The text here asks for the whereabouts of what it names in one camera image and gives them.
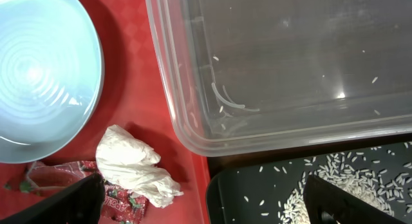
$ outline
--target red tray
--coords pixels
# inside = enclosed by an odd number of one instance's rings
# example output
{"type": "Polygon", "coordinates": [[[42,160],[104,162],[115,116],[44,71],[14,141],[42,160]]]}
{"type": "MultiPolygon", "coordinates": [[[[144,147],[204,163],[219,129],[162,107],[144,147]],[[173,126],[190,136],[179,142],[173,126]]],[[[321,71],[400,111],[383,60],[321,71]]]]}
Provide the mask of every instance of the red tray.
{"type": "MultiPolygon", "coordinates": [[[[79,135],[44,162],[93,160],[107,126],[118,124],[161,155],[159,167],[168,170],[185,193],[165,209],[148,206],[143,223],[209,223],[205,202],[210,180],[207,161],[186,150],[174,134],[145,0],[80,1],[95,24],[104,51],[106,75],[102,97],[79,135]]],[[[0,164],[0,185],[22,170],[23,165],[0,164]]],[[[40,200],[36,195],[0,189],[0,219],[40,200]]]]}

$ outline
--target dark brown surface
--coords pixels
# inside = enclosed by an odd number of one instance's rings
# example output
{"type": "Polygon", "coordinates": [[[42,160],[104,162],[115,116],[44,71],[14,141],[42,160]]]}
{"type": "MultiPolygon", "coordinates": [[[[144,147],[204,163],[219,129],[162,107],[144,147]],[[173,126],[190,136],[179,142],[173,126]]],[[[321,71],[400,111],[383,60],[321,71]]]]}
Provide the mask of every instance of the dark brown surface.
{"type": "Polygon", "coordinates": [[[395,136],[384,136],[378,138],[368,138],[323,145],[311,145],[305,147],[294,147],[273,151],[263,151],[258,153],[238,154],[233,156],[220,156],[208,158],[211,178],[224,169],[233,167],[245,167],[261,163],[268,163],[280,160],[289,160],[314,156],[318,154],[334,153],[337,151],[347,151],[363,147],[375,147],[386,144],[412,141],[412,133],[395,136]]]}

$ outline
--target candy wrapper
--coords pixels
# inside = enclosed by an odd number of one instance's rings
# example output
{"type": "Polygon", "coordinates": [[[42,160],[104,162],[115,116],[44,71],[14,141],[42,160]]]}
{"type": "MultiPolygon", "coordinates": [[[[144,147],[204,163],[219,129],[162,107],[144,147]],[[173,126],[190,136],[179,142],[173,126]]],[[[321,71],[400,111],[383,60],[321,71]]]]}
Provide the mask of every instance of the candy wrapper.
{"type": "MultiPolygon", "coordinates": [[[[56,166],[34,162],[28,164],[24,175],[16,175],[5,188],[48,197],[93,173],[100,173],[96,162],[81,161],[56,166]]],[[[139,224],[144,216],[147,199],[143,196],[132,198],[130,191],[107,181],[104,185],[106,197],[100,216],[121,224],[139,224]]]]}

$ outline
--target transparent plastic bin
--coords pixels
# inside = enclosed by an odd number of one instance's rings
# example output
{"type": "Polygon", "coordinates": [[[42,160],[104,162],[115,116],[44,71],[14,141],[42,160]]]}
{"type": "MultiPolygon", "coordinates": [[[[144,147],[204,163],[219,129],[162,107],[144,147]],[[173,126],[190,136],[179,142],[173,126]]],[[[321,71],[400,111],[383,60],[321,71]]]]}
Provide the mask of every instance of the transparent plastic bin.
{"type": "Polygon", "coordinates": [[[412,0],[146,0],[180,141],[204,156],[412,131],[412,0]]]}

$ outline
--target round plate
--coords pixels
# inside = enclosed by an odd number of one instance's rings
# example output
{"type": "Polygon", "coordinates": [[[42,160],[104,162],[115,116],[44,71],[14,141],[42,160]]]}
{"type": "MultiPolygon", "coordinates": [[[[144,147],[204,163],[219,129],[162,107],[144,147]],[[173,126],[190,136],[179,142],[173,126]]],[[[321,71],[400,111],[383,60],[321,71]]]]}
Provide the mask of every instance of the round plate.
{"type": "Polygon", "coordinates": [[[0,162],[64,147],[97,104],[102,68],[78,0],[0,0],[0,162]]]}

